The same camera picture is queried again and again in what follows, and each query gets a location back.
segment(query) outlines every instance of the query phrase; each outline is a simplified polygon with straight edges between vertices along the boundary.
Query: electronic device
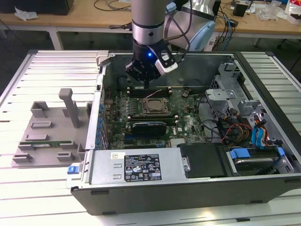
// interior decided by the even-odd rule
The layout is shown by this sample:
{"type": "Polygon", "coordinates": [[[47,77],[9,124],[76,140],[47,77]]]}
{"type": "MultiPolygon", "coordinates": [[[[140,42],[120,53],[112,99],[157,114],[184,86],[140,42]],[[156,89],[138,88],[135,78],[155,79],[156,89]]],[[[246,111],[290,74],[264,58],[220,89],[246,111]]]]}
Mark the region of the electronic device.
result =
{"type": "Polygon", "coordinates": [[[13,13],[15,7],[26,12],[67,15],[73,0],[0,0],[1,13],[13,13]]]}
{"type": "Polygon", "coordinates": [[[85,159],[69,167],[89,214],[265,203],[301,186],[300,135],[242,54],[188,53],[148,89],[125,79],[132,57],[97,57],[85,159]]]}
{"type": "Polygon", "coordinates": [[[245,15],[246,10],[249,7],[249,3],[246,1],[237,1],[235,3],[235,7],[233,10],[233,15],[234,16],[240,16],[243,17],[245,15]]]}

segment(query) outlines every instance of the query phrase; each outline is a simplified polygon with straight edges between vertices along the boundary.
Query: red wire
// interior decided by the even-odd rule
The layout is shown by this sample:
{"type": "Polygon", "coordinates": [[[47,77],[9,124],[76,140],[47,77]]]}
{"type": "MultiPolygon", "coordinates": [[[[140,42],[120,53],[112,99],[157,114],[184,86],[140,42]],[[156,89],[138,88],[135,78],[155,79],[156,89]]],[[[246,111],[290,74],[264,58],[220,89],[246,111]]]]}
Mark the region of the red wire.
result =
{"type": "Polygon", "coordinates": [[[231,130],[232,127],[238,126],[238,125],[243,125],[243,126],[247,127],[249,130],[252,131],[252,128],[251,128],[250,126],[248,126],[248,125],[245,125],[245,124],[242,124],[242,123],[240,123],[240,124],[233,124],[233,125],[230,126],[229,129],[227,130],[226,135],[230,132],[230,130],[231,130]]]}

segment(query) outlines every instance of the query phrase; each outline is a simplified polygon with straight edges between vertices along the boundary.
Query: white label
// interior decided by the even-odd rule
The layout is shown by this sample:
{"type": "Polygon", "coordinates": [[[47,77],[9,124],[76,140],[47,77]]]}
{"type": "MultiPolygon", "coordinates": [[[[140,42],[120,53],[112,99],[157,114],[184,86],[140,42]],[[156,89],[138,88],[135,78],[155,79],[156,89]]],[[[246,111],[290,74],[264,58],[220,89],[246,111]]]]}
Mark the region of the white label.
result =
{"type": "Polygon", "coordinates": [[[50,147],[50,145],[46,145],[46,144],[44,144],[44,145],[32,145],[33,147],[50,147]]]}
{"type": "Polygon", "coordinates": [[[161,173],[152,173],[153,177],[161,176],[161,173]]]}
{"type": "Polygon", "coordinates": [[[124,159],[125,152],[111,152],[111,159],[124,159]]]}

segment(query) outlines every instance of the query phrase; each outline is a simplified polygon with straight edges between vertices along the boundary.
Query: black panel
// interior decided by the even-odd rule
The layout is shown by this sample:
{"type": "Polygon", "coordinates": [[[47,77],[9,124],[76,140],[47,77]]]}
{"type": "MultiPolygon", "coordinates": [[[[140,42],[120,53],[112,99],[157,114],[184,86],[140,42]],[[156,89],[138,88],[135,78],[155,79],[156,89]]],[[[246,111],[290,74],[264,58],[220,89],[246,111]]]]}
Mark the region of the black panel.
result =
{"type": "Polygon", "coordinates": [[[73,0],[0,0],[0,12],[14,12],[14,5],[27,12],[67,15],[73,0]]]}
{"type": "Polygon", "coordinates": [[[301,186],[301,181],[286,184],[284,180],[285,178],[265,178],[167,186],[111,187],[103,189],[109,190],[109,193],[100,195],[91,195],[91,191],[100,192],[100,188],[73,189],[71,193],[91,215],[112,212],[122,214],[266,203],[301,186]]]}
{"type": "Polygon", "coordinates": [[[218,145],[213,143],[183,144],[180,146],[182,157],[188,158],[190,171],[187,178],[220,178],[227,177],[224,165],[227,161],[221,158],[218,145]]]}

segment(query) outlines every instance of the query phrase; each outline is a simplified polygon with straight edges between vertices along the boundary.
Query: blue latch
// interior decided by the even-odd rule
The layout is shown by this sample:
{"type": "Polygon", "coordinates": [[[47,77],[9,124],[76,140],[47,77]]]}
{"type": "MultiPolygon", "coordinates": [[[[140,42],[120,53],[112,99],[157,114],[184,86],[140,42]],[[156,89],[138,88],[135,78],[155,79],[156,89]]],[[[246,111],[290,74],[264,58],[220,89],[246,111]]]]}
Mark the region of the blue latch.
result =
{"type": "Polygon", "coordinates": [[[232,159],[251,157],[248,149],[246,148],[234,148],[230,151],[230,155],[232,159]]]}
{"type": "Polygon", "coordinates": [[[67,174],[78,174],[79,166],[68,166],[67,174]]]}
{"type": "Polygon", "coordinates": [[[278,152],[281,157],[285,156],[285,152],[281,147],[278,148],[278,152]]]}

